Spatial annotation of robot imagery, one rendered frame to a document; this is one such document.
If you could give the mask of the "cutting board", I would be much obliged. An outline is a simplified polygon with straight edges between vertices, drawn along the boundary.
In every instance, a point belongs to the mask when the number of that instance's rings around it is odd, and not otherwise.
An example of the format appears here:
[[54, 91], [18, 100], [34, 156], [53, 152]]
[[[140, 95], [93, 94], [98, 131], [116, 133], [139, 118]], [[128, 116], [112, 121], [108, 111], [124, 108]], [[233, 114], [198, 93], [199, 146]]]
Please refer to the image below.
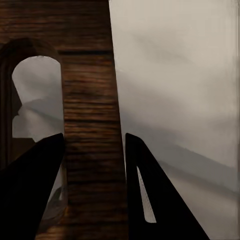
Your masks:
[[12, 74], [61, 67], [66, 209], [34, 240], [129, 240], [127, 175], [109, 0], [0, 0], [0, 171], [13, 161]]

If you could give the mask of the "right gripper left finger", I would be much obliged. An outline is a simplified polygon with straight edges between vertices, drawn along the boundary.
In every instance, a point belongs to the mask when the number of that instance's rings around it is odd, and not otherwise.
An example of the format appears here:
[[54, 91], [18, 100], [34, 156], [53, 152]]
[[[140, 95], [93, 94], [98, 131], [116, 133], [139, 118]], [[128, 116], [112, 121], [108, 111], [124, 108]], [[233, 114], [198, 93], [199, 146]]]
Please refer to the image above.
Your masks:
[[35, 240], [64, 154], [59, 133], [0, 171], [0, 240]]

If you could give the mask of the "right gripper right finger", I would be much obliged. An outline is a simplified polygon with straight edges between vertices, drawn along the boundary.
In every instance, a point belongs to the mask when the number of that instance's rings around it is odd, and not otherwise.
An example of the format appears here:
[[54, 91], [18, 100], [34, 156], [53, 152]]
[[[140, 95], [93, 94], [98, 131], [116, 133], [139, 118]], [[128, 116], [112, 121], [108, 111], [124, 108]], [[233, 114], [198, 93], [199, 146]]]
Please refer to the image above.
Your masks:
[[[129, 240], [210, 240], [144, 141], [126, 133]], [[139, 167], [157, 223], [145, 220]]]

